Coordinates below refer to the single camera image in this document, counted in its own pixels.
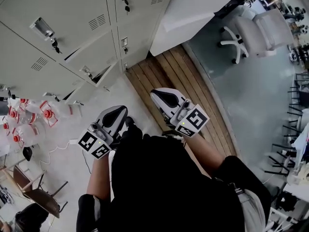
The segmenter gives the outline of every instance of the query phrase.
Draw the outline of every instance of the white tile floor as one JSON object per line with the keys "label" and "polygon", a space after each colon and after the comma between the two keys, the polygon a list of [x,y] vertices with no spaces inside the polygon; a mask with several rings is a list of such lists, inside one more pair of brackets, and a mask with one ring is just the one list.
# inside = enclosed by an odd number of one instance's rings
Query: white tile floor
{"label": "white tile floor", "polygon": [[[153,117],[146,109],[144,103],[136,93],[135,89],[125,75],[120,77],[110,89],[110,92],[105,90],[97,90],[90,101],[82,107],[82,119],[80,121],[71,121],[71,123],[63,123],[57,130],[49,131],[44,143],[40,144],[40,148],[34,150],[33,158],[30,162],[23,162],[21,167],[23,170],[29,168],[28,174],[37,176],[40,172],[39,161],[48,162],[48,152],[55,149],[56,146],[65,148],[70,139],[77,139],[80,133],[95,121],[97,116],[104,109],[114,105],[125,105],[128,108],[129,115],[132,116],[136,124],[143,133],[150,135],[160,135],[161,130]],[[16,162],[22,158],[22,154],[11,153],[7,158],[6,165]],[[92,168],[92,157],[86,155],[86,160],[90,169]],[[76,218],[78,212],[78,199],[85,194],[88,180],[90,177],[88,168],[85,164],[82,150],[76,145],[69,145],[67,149],[57,149],[51,153],[51,164],[42,163],[42,168],[47,170],[44,176],[44,186],[50,193],[57,190],[65,181],[69,183],[56,195],[56,200],[62,206],[65,201],[68,205],[60,214],[60,219],[55,218],[49,232],[60,231],[75,231]],[[16,196],[16,190],[10,186],[7,181],[0,183],[7,186],[12,192],[12,197],[15,204],[9,207],[11,213],[20,211],[26,207],[29,202]],[[6,209],[0,209],[0,216],[9,214]],[[54,217],[50,215],[47,221],[43,224],[41,231],[47,232]]]}

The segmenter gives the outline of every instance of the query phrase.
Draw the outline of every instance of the wooden platform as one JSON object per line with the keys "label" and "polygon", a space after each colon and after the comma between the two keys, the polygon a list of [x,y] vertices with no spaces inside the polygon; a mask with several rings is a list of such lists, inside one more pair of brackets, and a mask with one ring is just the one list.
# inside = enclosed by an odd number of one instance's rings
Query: wooden platform
{"label": "wooden platform", "polygon": [[143,60],[128,69],[127,77],[163,131],[169,130],[150,98],[154,88],[178,89],[194,104],[204,108],[210,121],[202,129],[204,138],[224,156],[236,156],[230,134],[205,82],[182,46]]}

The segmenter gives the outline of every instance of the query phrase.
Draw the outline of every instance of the white cable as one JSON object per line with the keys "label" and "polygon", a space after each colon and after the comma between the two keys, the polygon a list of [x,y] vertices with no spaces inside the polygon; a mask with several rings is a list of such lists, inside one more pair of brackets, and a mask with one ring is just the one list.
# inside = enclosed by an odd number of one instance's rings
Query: white cable
{"label": "white cable", "polygon": [[66,149],[66,148],[68,148],[69,144],[70,144],[70,142],[68,141],[67,146],[66,146],[65,148],[60,148],[60,147],[57,146],[57,147],[56,147],[55,149],[53,149],[52,151],[49,151],[49,152],[48,152],[49,162],[45,162],[45,161],[40,160],[40,168],[41,168],[41,170],[42,170],[41,162],[44,163],[44,164],[46,164],[46,165],[49,165],[49,164],[51,163],[50,153],[54,152],[56,149]]}
{"label": "white cable", "polygon": [[[270,180],[274,175],[275,175],[275,174],[273,174],[268,180]],[[268,181],[268,180],[267,180],[267,181]],[[264,185],[267,181],[265,181],[265,182],[263,183],[263,185]]]}

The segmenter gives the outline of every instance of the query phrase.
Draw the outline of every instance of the black shirt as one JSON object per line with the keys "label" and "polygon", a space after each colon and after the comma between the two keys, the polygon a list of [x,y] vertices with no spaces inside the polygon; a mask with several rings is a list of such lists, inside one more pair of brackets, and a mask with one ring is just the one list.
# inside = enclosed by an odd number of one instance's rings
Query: black shirt
{"label": "black shirt", "polygon": [[215,177],[201,174],[181,142],[162,137],[121,142],[112,163],[111,203],[100,201],[94,218],[94,197],[79,199],[77,232],[130,230],[244,231],[239,199],[230,183],[249,189],[261,200],[266,221],[270,194],[237,158],[227,157]]}

